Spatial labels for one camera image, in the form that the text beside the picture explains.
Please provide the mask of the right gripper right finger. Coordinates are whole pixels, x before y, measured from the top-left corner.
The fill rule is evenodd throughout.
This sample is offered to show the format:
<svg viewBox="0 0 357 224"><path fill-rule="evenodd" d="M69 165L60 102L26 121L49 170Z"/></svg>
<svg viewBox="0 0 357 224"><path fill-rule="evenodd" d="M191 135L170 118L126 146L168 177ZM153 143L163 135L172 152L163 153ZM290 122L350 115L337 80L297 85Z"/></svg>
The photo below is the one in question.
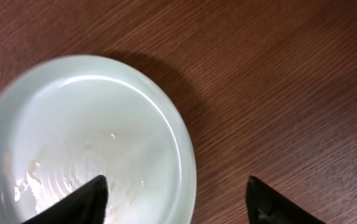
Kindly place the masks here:
<svg viewBox="0 0 357 224"><path fill-rule="evenodd" d="M255 176L249 176L245 201L250 224L325 224Z"/></svg>

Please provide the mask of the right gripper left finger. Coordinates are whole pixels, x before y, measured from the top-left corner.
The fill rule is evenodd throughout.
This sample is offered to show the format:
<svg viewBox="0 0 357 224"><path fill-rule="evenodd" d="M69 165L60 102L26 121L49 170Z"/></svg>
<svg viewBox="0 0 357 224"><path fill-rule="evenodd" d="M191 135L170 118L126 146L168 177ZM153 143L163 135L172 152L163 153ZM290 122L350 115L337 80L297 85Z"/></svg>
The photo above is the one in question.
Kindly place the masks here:
<svg viewBox="0 0 357 224"><path fill-rule="evenodd" d="M23 224L103 224L108 194L106 177L98 175Z"/></svg>

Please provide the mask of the mint green plate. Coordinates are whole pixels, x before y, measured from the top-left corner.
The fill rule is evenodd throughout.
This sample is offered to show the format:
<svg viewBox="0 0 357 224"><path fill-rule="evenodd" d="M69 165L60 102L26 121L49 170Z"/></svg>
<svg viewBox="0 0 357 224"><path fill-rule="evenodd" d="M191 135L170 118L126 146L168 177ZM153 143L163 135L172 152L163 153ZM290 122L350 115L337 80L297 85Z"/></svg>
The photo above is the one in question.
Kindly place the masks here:
<svg viewBox="0 0 357 224"><path fill-rule="evenodd" d="M170 98L138 70L72 55L0 94L0 223L22 223L106 179L105 223L190 223L192 142Z"/></svg>

